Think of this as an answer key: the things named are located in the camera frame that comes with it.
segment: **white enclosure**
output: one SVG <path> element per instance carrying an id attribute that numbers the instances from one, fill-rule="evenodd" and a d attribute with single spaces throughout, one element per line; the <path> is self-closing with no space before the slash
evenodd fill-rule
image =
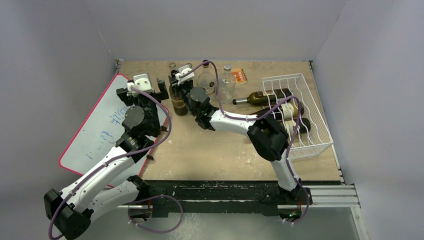
<path id="1" fill-rule="evenodd" d="M 0 1 L 1 239 L 48 239 L 43 195 L 78 178 L 57 159 L 112 79 L 114 59 L 205 58 L 313 60 L 370 238 L 423 239 L 423 12 L 422 0 Z M 355 239 L 346 214 L 314 210 L 286 236 Z M 263 229 L 273 239 L 291 230 L 249 216 L 191 217 L 228 228 L 221 239 L 259 238 Z M 142 238 L 113 220 L 99 219 L 81 239 L 195 235 L 182 228 Z M 330 236 L 325 225 L 334 226 Z M 209 233 L 205 226 L 195 227 Z"/>

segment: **wooden table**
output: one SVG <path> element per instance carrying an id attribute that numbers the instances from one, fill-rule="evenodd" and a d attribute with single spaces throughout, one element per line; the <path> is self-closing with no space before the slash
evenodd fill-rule
<path id="1" fill-rule="evenodd" d="M 174 61 L 177 67 L 186 63 L 198 65 L 200 61 Z M 119 73 L 132 79 L 134 75 L 148 73 L 156 90 L 156 77 L 164 79 L 169 86 L 170 61 L 124 61 Z M 312 96 L 321 110 L 308 62 L 275 61 L 216 61 L 218 71 L 230 63 L 233 68 L 243 68 L 247 83 L 236 86 L 235 97 L 247 97 L 259 90 L 265 77 L 302 73 Z M 189 113 L 178 116 L 174 113 L 171 100 L 162 101 L 170 110 L 172 132 L 169 138 L 157 147 L 142 173 L 146 180 L 234 180 L 262 181 L 277 180 L 271 164 L 261 158 L 245 136 L 223 131 L 201 129 Z M 251 114 L 259 107 L 223 104 L 228 112 Z M 293 161 L 297 174 L 304 181 L 339 181 L 339 171 L 331 147 L 317 157 Z"/>

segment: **wine bottle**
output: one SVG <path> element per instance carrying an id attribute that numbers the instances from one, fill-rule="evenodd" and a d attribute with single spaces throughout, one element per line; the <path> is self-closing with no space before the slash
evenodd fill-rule
<path id="1" fill-rule="evenodd" d="M 292 95 L 292 92 L 288 88 L 273 90 L 275 94 L 264 95 L 261 91 L 252 92 L 248 97 L 233 99 L 232 104 L 250 104 L 252 106 L 268 106 L 268 97 L 271 105 L 277 103 L 276 96 L 278 99 L 283 99 Z"/>
<path id="2" fill-rule="evenodd" d="M 307 132 L 311 131 L 311 122 L 309 121 L 309 119 L 302 117 L 302 122 L 299 121 L 299 133 L 300 134 L 306 134 Z M 293 132 L 295 131 L 295 126 L 296 126 L 296 119 L 294 120 L 286 120 L 284 121 L 284 124 L 281 123 L 281 125 L 283 126 L 283 128 L 285 127 L 285 129 L 287 129 L 288 134 L 290 136 L 293 135 Z"/>
<path id="3" fill-rule="evenodd" d="M 300 115 L 302 116 L 305 113 L 305 108 L 304 108 L 304 105 L 303 105 L 302 102 L 300 102 L 299 108 L 300 108 Z M 283 104 L 281 104 L 279 109 L 281 110 L 282 114 L 284 115 L 284 121 L 295 119 L 298 116 L 298 108 L 297 108 L 297 106 L 295 106 L 294 102 L 283 103 Z M 264 108 L 262 110 L 251 113 L 251 115 L 258 115 L 258 117 L 260 117 L 264 113 L 268 112 L 269 110 L 270 110 L 270 108 L 267 107 L 267 108 Z M 283 119 L 282 116 L 281 116 L 281 112 L 278 109 L 274 110 L 274 113 L 275 113 L 274 118 L 276 120 L 282 120 Z"/>

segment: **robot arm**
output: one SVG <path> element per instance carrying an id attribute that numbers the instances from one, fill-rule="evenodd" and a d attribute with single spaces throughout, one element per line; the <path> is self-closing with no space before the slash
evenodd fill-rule
<path id="1" fill-rule="evenodd" d="M 164 81 L 158 83 L 162 91 L 156 93 L 151 87 L 149 76 L 142 74 L 127 83 L 129 90 L 118 89 L 117 95 L 127 106 L 134 104 L 125 113 L 122 122 L 125 131 L 122 136 L 109 153 L 77 181 L 60 192 L 51 189 L 44 195 L 47 217 L 50 220 L 54 218 L 54 225 L 66 239 L 78 238 L 92 221 L 117 206 L 150 197 L 148 184 L 138 175 L 129 177 L 110 190 L 101 191 L 117 175 L 147 154 L 147 150 L 143 149 L 154 144 L 147 136 L 157 137 L 164 129 L 159 122 L 156 103 L 149 97 L 132 91 L 132 87 L 141 89 L 160 102 L 168 98 L 168 92 Z"/>
<path id="2" fill-rule="evenodd" d="M 289 170 L 289 166 L 293 170 L 292 163 L 285 159 L 289 146 L 287 132 L 272 116 L 261 120 L 253 120 L 257 118 L 256 115 L 230 112 L 226 112 L 226 115 L 245 120 L 235 120 L 225 116 L 219 108 L 210 104 L 205 89 L 193 87 L 194 74 L 187 75 L 190 71 L 191 69 L 186 65 L 179 68 L 178 71 L 171 72 L 168 78 L 173 93 L 182 98 L 188 111 L 195 116 L 197 124 L 202 129 L 229 131 L 248 137 L 257 153 L 270 161 L 277 176 L 278 185 L 297 199 L 300 186 L 296 180 L 299 180 L 299 176 L 295 172 L 292 176 Z"/>

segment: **wire basket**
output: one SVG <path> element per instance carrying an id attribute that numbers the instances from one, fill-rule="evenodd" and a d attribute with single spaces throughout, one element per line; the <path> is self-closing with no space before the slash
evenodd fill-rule
<path id="1" fill-rule="evenodd" d="M 324 152 L 324 150 L 333 144 L 333 139 L 324 122 L 323 116 L 318 110 L 317 104 L 312 97 L 311 91 L 309 90 L 303 74 L 297 73 L 265 77 L 262 78 L 262 82 L 259 87 L 259 91 L 268 96 L 268 107 L 270 108 L 272 105 L 269 95 L 275 95 L 274 90 L 283 91 L 283 89 L 289 89 L 294 96 L 299 98 L 304 107 L 302 118 L 307 118 L 310 122 L 310 130 L 306 129 L 306 133 L 300 134 L 299 130 L 297 131 L 296 139 L 294 140 L 293 146 L 290 149 L 289 157 L 294 160 L 320 155 L 322 152 Z M 283 111 L 280 109 L 275 110 L 273 115 L 274 118 L 276 118 L 276 115 L 283 115 Z M 283 125 L 287 130 L 288 126 L 284 121 Z"/>

